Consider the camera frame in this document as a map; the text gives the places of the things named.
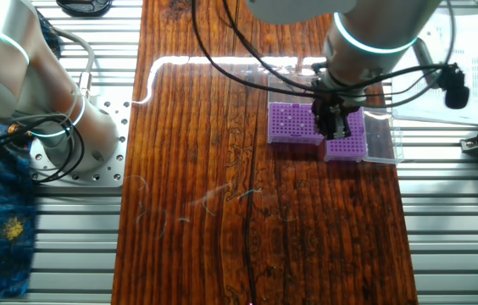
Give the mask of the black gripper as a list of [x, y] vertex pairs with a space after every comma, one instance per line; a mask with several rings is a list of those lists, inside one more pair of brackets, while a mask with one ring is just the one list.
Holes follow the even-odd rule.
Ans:
[[350, 137], [351, 131], [347, 118], [359, 109], [360, 106], [348, 104], [337, 95], [315, 97], [312, 104], [315, 128], [326, 140]]

